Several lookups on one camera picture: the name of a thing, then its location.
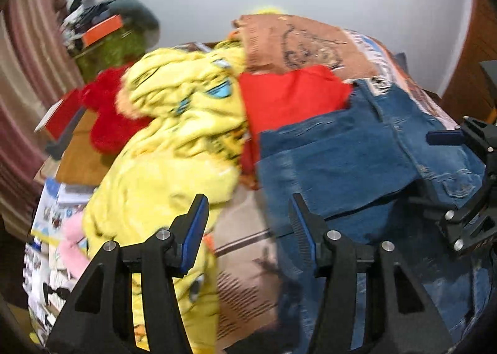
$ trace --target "red stuffed animal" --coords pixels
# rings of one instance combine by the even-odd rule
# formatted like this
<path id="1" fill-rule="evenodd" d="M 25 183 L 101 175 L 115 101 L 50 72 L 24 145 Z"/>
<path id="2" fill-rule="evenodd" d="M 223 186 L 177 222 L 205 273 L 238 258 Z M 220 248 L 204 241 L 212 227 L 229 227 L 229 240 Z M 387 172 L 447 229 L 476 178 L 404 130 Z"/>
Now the red stuffed animal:
<path id="1" fill-rule="evenodd" d="M 90 142 L 103 154 L 118 154 L 133 135 L 152 121 L 150 117 L 129 118 L 116 110 L 121 77 L 129 66 L 104 70 L 80 93 L 83 106 L 98 114 L 90 132 Z"/>

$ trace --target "yellow clothing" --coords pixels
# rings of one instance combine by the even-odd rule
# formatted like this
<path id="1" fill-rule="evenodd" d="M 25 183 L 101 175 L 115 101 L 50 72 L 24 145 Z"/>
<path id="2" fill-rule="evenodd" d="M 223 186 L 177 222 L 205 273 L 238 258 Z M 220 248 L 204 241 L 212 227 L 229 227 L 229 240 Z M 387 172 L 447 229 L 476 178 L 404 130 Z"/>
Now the yellow clothing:
<path id="1" fill-rule="evenodd" d="M 90 257 L 107 240 L 121 246 L 145 241 L 185 214 L 197 193 L 209 199 L 207 229 L 212 228 L 239 176 L 245 112 L 236 77 L 243 69 L 241 48 L 208 54 L 161 48 L 128 70 L 123 86 L 133 106 L 156 118 L 126 144 L 85 209 Z M 192 299 L 190 286 L 200 281 L 200 294 Z M 195 266 L 174 282 L 192 349 L 214 352 L 216 269 L 203 244 Z M 138 343 L 146 347 L 136 274 L 133 315 Z"/>

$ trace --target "silver screw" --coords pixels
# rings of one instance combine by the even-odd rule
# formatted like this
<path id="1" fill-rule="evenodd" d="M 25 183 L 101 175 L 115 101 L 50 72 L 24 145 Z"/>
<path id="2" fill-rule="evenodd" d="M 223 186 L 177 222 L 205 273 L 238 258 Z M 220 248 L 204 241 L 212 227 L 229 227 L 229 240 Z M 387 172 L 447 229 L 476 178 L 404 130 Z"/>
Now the silver screw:
<path id="1" fill-rule="evenodd" d="M 447 212 L 445 213 L 445 219 L 446 219 L 447 221 L 450 221 L 450 220 L 454 217 L 454 215 L 455 215 L 455 212 L 454 212 L 454 211 L 452 211 L 452 210 L 447 211 Z"/>
<path id="2" fill-rule="evenodd" d="M 454 250 L 455 251 L 459 251 L 459 250 L 461 250 L 463 248 L 463 246 L 464 246 L 463 240 L 462 239 L 458 239 L 458 240 L 456 240 L 456 243 L 454 243 Z"/>
<path id="3" fill-rule="evenodd" d="M 165 241 L 169 236 L 171 236 L 171 232 L 169 232 L 167 229 L 161 229 L 156 233 L 156 238 L 160 241 Z"/>
<path id="4" fill-rule="evenodd" d="M 393 249 L 395 249 L 395 245 L 391 241 L 381 242 L 381 247 L 386 251 L 393 251 Z"/>
<path id="5" fill-rule="evenodd" d="M 337 241 L 341 238 L 341 233 L 339 231 L 328 231 L 326 232 L 326 236 L 332 241 Z"/>
<path id="6" fill-rule="evenodd" d="M 113 251 L 116 248 L 116 242 L 115 241 L 106 241 L 103 245 L 103 249 L 105 251 Z"/>

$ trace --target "pink striped curtain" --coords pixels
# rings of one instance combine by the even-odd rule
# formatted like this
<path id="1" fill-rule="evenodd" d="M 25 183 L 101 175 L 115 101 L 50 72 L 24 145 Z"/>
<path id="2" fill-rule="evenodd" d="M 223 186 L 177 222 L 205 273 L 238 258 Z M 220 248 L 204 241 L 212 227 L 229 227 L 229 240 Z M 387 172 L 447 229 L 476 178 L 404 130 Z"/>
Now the pink striped curtain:
<path id="1" fill-rule="evenodd" d="M 83 85 L 61 41 L 65 0 L 9 0 L 0 15 L 0 214 L 9 232 L 26 237 L 41 187 L 33 177 L 46 158 L 34 134 L 48 107 Z"/>

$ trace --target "blue denim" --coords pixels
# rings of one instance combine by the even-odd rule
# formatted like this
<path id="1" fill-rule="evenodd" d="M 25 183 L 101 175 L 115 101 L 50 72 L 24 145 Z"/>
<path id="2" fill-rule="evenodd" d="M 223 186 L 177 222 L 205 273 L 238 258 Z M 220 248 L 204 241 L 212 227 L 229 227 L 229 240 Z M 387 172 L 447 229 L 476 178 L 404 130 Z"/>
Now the blue denim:
<path id="1" fill-rule="evenodd" d="M 461 340 L 488 302 L 494 277 L 488 250 L 455 259 L 436 225 L 416 217 L 404 201 L 413 180 L 431 181 L 441 201 L 462 206 L 481 185 L 484 165 L 465 146 L 431 146 L 426 133 L 444 129 L 407 93 L 386 84 L 373 96 L 357 81 L 350 108 L 260 136 L 258 176 L 267 200 L 268 225 L 277 237 L 279 266 L 301 288 L 299 301 L 278 307 L 280 322 L 298 334 L 292 351 L 307 350 L 324 287 L 297 250 L 288 200 L 301 193 L 330 229 L 351 239 L 392 241 L 430 294 L 453 341 Z M 365 276 L 358 275 L 356 325 L 351 348 L 364 333 Z M 298 322 L 288 326 L 292 314 Z"/>

